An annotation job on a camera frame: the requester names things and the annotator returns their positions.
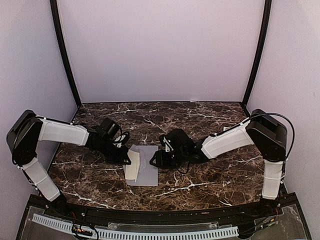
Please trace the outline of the grey envelope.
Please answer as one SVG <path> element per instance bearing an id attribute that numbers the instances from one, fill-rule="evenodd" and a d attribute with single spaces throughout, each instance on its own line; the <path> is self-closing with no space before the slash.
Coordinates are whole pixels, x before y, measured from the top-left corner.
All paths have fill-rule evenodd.
<path id="1" fill-rule="evenodd" d="M 158 168 L 150 165 L 150 160 L 159 147 L 156 145 L 136 145 L 140 150 L 140 167 L 136 182 L 126 180 L 128 186 L 139 187 L 157 187 L 158 186 Z"/>

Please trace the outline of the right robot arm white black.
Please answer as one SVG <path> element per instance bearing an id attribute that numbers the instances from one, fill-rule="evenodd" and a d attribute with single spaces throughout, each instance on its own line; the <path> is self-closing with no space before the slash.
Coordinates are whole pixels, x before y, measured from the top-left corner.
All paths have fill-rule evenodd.
<path id="1" fill-rule="evenodd" d="M 262 198 L 255 205 L 255 213 L 266 217 L 275 208 L 286 162 L 293 145 L 287 145 L 288 130 L 276 118 L 292 122 L 284 115 L 255 109 L 240 123 L 219 133 L 210 134 L 197 142 L 181 128 L 161 135 L 163 149 L 154 153 L 150 165 L 158 169 L 175 169 L 183 163 L 202 164 L 216 157 L 246 146 L 255 146 L 264 160 Z"/>

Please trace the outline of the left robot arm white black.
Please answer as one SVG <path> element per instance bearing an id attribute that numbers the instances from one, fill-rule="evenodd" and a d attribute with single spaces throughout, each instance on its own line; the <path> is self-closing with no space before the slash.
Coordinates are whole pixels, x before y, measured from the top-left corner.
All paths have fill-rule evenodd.
<path id="1" fill-rule="evenodd" d="M 36 153 L 39 142 L 49 141 L 86 147 L 103 154 L 114 165 L 130 165 L 129 149 L 125 143 L 129 132 L 105 118 L 100 125 L 89 127 L 35 114 L 25 110 L 6 135 L 12 163 L 19 167 L 41 195 L 51 203 L 51 210 L 60 218 L 67 218 L 70 206 L 61 198 L 62 192 L 49 177 Z"/>

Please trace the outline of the black front table rail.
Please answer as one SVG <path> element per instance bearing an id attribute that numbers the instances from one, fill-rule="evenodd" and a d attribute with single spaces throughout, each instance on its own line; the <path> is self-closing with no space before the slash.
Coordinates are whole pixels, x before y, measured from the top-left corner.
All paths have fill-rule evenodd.
<path id="1" fill-rule="evenodd" d="M 90 207 L 72 203 L 59 205 L 57 210 L 78 221 L 97 225 L 120 224 L 193 224 L 222 221 L 223 223 L 252 222 L 267 216 L 260 203 L 239 206 L 183 211 L 134 211 Z"/>

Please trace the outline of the left black frame post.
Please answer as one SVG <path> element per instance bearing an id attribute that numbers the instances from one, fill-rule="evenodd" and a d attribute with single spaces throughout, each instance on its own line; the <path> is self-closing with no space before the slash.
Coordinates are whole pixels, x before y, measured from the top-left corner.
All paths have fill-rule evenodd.
<path id="1" fill-rule="evenodd" d="M 49 3 L 50 3 L 50 9 L 51 9 L 51 15 L 52 15 L 52 20 L 53 20 L 55 35 L 56 35 L 56 39 L 57 39 L 57 43 L 58 43 L 58 48 L 59 48 L 60 56 L 62 59 L 63 67 L 65 70 L 65 74 L 67 77 L 67 81 L 68 81 L 74 102 L 75 102 L 77 108 L 80 108 L 82 106 L 82 101 L 81 101 L 80 94 L 79 94 L 77 86 L 76 86 L 75 78 L 74 78 L 74 75 L 72 72 L 71 64 L 69 61 L 69 56 L 67 53 L 62 24 L 61 24 L 61 20 L 60 20 L 58 1 L 57 0 L 50 0 Z"/>

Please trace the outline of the black frame post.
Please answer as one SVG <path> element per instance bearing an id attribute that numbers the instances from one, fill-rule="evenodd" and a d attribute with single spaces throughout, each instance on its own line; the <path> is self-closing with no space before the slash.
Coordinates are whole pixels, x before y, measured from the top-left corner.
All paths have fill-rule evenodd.
<path id="1" fill-rule="evenodd" d="M 244 92 L 244 96 L 241 101 L 241 107 L 243 110 L 247 109 L 251 93 L 253 91 L 253 87 L 255 84 L 255 80 L 257 77 L 257 73 L 259 70 L 263 50 L 264 50 L 264 45 L 265 45 L 265 40 L 267 36 L 267 31 L 268 31 L 268 25 L 269 25 L 269 20 L 270 20 L 270 14 L 271 14 L 271 8 L 272 8 L 272 0 L 265 0 L 264 1 L 264 7 L 263 7 L 263 14 L 262 14 L 262 20 L 261 20 L 261 26 L 260 26 L 260 31 L 259 31 L 259 36 L 258 36 L 258 41 L 257 41 L 257 46 L 256 46 L 256 51 L 252 63 L 252 68 L 250 71 L 250 75 L 248 78 L 248 83 Z"/>
<path id="2" fill-rule="evenodd" d="M 62 59 L 63 67 L 65 70 L 65 74 L 67 77 L 67 81 L 68 81 L 74 102 L 75 102 L 77 108 L 80 108 L 82 106 L 82 101 L 81 101 L 80 94 L 79 94 L 77 86 L 76 86 L 75 78 L 74 78 L 74 75 L 72 72 L 71 64 L 69 61 L 69 56 L 67 53 L 62 24 L 61 24 L 61 20 L 60 20 L 58 1 L 57 0 L 50 0 L 49 3 L 50 3 L 50 9 L 51 9 L 51 15 L 52 15 L 52 20 L 53 20 L 55 35 L 56 35 L 56 39 L 57 39 L 57 43 L 58 43 L 58 48 L 59 48 L 60 56 Z"/>

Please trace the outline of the right black frame post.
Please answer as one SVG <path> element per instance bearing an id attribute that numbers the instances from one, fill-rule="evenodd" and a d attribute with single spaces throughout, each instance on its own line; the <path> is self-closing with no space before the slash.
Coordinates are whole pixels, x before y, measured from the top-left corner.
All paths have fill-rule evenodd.
<path id="1" fill-rule="evenodd" d="M 256 46 L 256 51 L 252 63 L 252 68 L 250 71 L 250 75 L 248 78 L 248 83 L 244 92 L 244 96 L 241 101 L 241 107 L 243 110 L 247 109 L 251 93 L 253 91 L 253 87 L 255 84 L 255 80 L 257 77 L 257 73 L 259 70 L 263 50 L 264 50 L 264 45 L 265 45 L 265 40 L 267 36 L 267 31 L 268 31 L 268 25 L 269 25 L 269 20 L 270 20 L 270 14 L 271 14 L 271 8 L 272 8 L 272 0 L 265 0 L 264 1 L 264 7 L 263 7 L 263 14 L 262 14 L 262 20 L 261 20 L 261 26 L 260 26 L 260 31 L 259 31 L 259 36 L 258 36 L 258 41 L 257 41 L 257 46 Z"/>

